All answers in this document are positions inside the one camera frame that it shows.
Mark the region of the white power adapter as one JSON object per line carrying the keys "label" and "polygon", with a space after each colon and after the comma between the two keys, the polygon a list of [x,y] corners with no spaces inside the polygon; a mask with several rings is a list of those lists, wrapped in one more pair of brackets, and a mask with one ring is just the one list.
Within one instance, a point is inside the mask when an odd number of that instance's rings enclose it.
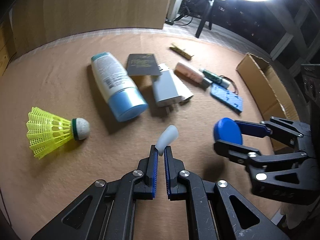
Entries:
{"label": "white power adapter", "polygon": [[159,76],[152,76],[152,90],[157,107],[169,107],[176,103],[183,104],[194,95],[166,64],[158,65]]}

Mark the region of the black power strip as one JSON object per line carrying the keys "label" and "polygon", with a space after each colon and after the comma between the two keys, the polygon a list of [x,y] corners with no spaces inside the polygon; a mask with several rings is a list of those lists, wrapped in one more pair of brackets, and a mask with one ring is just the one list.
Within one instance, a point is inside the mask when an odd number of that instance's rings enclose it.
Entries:
{"label": "black power strip", "polygon": [[175,21],[174,20],[170,20],[168,18],[165,19],[165,24],[168,24],[168,25],[174,25],[175,24]]}

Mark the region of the blue round lid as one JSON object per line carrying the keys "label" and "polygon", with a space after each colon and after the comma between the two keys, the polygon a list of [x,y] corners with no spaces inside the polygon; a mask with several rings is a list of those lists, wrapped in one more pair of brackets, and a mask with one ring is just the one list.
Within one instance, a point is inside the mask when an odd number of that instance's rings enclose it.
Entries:
{"label": "blue round lid", "polygon": [[230,118],[222,118],[214,125],[213,138],[215,141],[223,140],[239,145],[243,143],[239,126]]}

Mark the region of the white blue lotion bottle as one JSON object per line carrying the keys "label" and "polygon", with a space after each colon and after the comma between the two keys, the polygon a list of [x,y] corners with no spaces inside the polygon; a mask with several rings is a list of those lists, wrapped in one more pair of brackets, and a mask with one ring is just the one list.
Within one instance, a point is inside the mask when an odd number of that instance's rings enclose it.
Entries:
{"label": "white blue lotion bottle", "polygon": [[97,87],[118,122],[136,118],[148,108],[126,69],[111,53],[92,56],[91,66]]}

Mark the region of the cardboard box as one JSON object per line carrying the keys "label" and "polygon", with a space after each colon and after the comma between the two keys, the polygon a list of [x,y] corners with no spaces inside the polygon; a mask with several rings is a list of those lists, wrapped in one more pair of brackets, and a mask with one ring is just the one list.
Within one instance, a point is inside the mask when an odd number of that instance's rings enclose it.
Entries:
{"label": "cardboard box", "polygon": [[272,116],[299,121],[287,89],[267,61],[247,53],[236,71],[252,94],[264,121]]}

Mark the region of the wooden clothespin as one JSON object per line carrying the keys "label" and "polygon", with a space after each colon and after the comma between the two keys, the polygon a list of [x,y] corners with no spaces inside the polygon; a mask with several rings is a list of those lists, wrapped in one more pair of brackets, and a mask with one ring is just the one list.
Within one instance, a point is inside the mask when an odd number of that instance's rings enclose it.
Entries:
{"label": "wooden clothespin", "polygon": [[187,51],[185,48],[181,48],[175,43],[171,43],[169,49],[174,51],[175,53],[177,53],[178,55],[180,55],[181,57],[185,58],[188,61],[191,61],[194,56],[193,53]]}

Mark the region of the pink lip balm tube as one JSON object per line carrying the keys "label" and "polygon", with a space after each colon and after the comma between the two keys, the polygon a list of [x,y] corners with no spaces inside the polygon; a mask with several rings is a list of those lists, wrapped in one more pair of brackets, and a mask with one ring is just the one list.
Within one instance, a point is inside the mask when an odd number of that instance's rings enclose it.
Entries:
{"label": "pink lip balm tube", "polygon": [[202,72],[199,70],[196,70],[192,67],[189,67],[186,64],[183,63],[177,63],[175,67],[175,72],[178,72],[185,77],[193,80],[197,84],[199,84],[202,88],[207,89],[212,85],[212,81],[204,76]]}

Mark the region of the wooden cabinet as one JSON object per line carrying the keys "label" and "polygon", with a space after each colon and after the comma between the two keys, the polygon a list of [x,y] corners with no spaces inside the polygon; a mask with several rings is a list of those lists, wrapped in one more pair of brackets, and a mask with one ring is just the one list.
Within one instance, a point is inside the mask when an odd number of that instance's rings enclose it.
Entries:
{"label": "wooden cabinet", "polygon": [[161,29],[168,3],[169,0],[17,0],[12,9],[17,55],[89,31]]}

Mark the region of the blue plastic plate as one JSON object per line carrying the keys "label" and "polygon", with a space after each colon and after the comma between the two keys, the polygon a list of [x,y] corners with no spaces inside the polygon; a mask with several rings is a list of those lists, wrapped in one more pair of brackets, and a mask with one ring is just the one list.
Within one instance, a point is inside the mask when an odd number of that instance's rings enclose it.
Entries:
{"label": "blue plastic plate", "polygon": [[238,96],[237,94],[231,92],[228,89],[225,89],[215,83],[211,85],[210,88],[210,95],[235,111],[236,113],[240,114],[243,111],[243,100],[242,97]]}

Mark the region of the green white tube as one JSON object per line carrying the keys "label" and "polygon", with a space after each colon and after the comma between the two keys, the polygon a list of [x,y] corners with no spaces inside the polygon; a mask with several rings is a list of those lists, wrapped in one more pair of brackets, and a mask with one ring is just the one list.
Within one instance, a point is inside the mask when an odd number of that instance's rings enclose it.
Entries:
{"label": "green white tube", "polygon": [[209,80],[211,80],[213,83],[220,85],[221,87],[227,89],[231,82],[224,76],[216,75],[211,71],[208,71],[206,69],[199,69],[199,71]]}

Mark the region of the dark booklet card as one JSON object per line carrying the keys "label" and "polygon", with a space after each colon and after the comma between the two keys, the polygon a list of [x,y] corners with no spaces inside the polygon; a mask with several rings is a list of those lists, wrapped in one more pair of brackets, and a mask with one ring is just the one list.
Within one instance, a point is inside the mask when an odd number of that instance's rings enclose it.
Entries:
{"label": "dark booklet card", "polygon": [[154,54],[130,54],[126,71],[129,76],[160,76],[158,63]]}

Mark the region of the yellow shuttlecock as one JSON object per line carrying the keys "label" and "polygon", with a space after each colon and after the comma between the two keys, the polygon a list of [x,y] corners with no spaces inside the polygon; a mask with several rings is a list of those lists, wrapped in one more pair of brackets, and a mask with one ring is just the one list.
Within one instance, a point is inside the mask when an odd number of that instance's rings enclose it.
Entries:
{"label": "yellow shuttlecock", "polygon": [[70,140],[84,140],[90,134],[90,124],[84,118],[67,120],[39,107],[28,113],[27,138],[36,159],[42,159]]}

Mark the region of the small white plastic cap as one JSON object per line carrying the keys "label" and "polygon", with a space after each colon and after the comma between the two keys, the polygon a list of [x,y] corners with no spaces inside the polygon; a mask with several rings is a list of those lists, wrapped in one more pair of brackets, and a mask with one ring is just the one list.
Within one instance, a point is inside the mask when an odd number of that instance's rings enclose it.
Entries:
{"label": "small white plastic cap", "polygon": [[162,156],[164,154],[164,149],[178,137],[179,132],[177,127],[174,125],[168,126],[156,142],[155,148],[157,149],[158,155]]}

